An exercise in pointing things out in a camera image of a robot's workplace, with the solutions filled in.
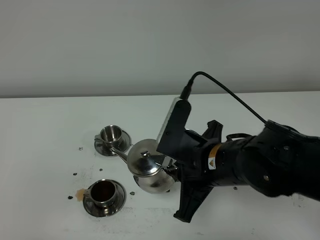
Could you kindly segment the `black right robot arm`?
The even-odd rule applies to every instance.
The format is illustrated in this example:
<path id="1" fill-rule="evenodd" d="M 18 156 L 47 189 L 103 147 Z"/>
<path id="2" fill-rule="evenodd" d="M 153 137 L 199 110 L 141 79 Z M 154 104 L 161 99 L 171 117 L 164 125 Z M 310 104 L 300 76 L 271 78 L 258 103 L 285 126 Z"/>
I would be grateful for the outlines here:
<path id="1" fill-rule="evenodd" d="M 320 198 L 320 139 L 267 121 L 258 135 L 231 134 L 185 145 L 178 156 L 181 183 L 174 217 L 188 223 L 215 187 L 248 185 L 271 198 Z"/>

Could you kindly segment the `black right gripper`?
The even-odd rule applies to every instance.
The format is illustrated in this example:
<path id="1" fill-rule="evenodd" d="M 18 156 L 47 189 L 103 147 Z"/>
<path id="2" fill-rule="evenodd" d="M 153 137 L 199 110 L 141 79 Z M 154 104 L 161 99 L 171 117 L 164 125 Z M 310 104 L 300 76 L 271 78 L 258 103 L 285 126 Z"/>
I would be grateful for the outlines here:
<path id="1" fill-rule="evenodd" d="M 194 214 L 214 187 L 222 185 L 215 165 L 216 157 L 210 156 L 211 150 L 222 142 L 223 125 L 216 120 L 207 123 L 202 134 L 185 129 L 182 137 L 182 151 L 179 154 L 177 174 L 180 186 L 179 209 L 174 218 L 190 223 Z"/>

